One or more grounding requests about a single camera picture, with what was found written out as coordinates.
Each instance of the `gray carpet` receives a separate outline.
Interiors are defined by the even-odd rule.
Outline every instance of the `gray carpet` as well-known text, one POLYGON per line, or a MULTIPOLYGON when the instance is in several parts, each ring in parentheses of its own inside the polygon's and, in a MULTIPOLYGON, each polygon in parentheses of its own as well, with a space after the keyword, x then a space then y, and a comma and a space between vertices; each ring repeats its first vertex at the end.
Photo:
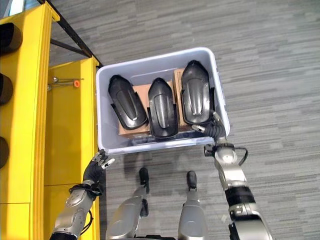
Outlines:
MULTIPOLYGON (((216 57, 231 123, 249 150, 243 170, 274 237, 320 239, 320 2, 318 0, 53 0, 105 64, 208 47, 216 57)), ((72 41, 55 24, 52 37, 72 41)), ((52 46, 50 64, 83 58, 52 46)), ((106 222, 150 174, 149 216, 137 235, 177 236, 188 170, 210 238, 227 240, 228 205, 202 146, 128 154, 106 174, 106 222)))

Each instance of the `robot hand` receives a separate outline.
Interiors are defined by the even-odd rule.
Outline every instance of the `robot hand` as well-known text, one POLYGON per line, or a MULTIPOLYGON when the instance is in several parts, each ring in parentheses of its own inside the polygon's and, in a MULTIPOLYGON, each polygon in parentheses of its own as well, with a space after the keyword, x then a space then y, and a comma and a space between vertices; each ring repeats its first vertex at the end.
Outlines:
POLYGON ((105 150, 101 149, 91 159, 83 173, 83 181, 92 181, 95 184, 99 182, 99 178, 104 170, 115 162, 114 158, 108 160, 105 150))
POLYGON ((214 138, 215 141, 218 139, 226 138, 226 129, 225 126, 215 111, 210 111, 211 122, 205 126, 201 125, 192 125, 192 128, 200 133, 203 133, 205 136, 214 138))

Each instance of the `black cable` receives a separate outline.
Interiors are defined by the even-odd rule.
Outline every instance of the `black cable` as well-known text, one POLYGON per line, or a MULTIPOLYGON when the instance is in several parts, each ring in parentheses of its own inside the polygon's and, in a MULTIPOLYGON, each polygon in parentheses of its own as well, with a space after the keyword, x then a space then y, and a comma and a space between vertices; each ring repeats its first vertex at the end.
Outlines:
POLYGON ((92 216, 92 212, 91 212, 90 210, 89 210, 89 214, 90 214, 90 221, 89 221, 89 223, 88 223, 87 225, 85 225, 85 226, 83 227, 80 236, 81 236, 82 234, 84 234, 84 233, 90 228, 90 226, 91 226, 91 224, 92 224, 92 222, 93 222, 93 220, 94 220, 94 217, 92 216))
POLYGON ((246 161, 247 157, 248 157, 248 154, 249 154, 249 151, 248 149, 246 149, 244 146, 238 146, 238 147, 235 147, 234 149, 242 149, 242 150, 245 150, 245 154, 243 156, 243 158, 239 161, 239 166, 241 166, 242 164, 244 164, 244 162, 246 161))

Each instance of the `black joint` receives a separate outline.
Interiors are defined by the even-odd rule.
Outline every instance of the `black joint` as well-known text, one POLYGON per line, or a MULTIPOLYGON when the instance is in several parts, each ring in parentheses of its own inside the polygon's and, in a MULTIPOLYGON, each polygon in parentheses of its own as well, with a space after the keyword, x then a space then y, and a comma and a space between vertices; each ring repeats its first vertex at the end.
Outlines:
POLYGON ((227 189, 225 192, 229 207, 236 204, 255 203, 254 195, 247 186, 235 186, 227 189))
POLYGON ((240 240, 235 224, 229 225, 230 240, 240 240))

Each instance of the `black plastic part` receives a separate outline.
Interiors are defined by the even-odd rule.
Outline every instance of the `black plastic part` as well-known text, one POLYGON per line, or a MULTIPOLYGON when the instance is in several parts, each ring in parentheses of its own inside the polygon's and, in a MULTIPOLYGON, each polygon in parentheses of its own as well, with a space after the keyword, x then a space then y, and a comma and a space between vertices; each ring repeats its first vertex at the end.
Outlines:
POLYGON ((12 22, 0 25, 0 55, 17 50, 22 43, 22 33, 12 22))
POLYGON ((214 109, 214 88, 210 89, 209 74, 196 60, 188 63, 181 77, 183 119, 188 124, 206 124, 214 109))
POLYGON ((6 165, 9 158, 9 145, 7 141, 0 137, 0 169, 6 165))
POLYGON ((171 87, 162 78, 156 78, 148 92, 148 116, 151 134, 156 139, 167 139, 179 131, 176 105, 171 87))
POLYGON ((235 186, 227 189, 225 192, 229 207, 236 204, 255 203, 254 195, 247 186, 235 186))
POLYGON ((197 189, 197 175, 195 171, 188 171, 186 174, 186 183, 188 184, 189 191, 190 189, 197 189))
POLYGON ((150 192, 148 169, 145 167, 140 168, 139 177, 140 177, 140 185, 144 185, 146 187, 146 194, 148 194, 150 192))
POLYGON ((140 217, 145 218, 149 215, 149 209, 148 209, 148 201, 146 199, 142 199, 142 208, 140 211, 140 217))
POLYGON ((139 95, 127 79, 120 75, 112 76, 108 92, 113 101, 111 106, 125 129, 137 129, 147 122, 147 113, 139 95))
POLYGON ((230 240, 240 240, 235 224, 229 225, 230 240))
POLYGON ((9 77, 0 73, 0 106, 10 101, 14 86, 9 77))
POLYGON ((77 237, 68 233, 54 232, 51 235, 50 240, 77 240, 77 237))

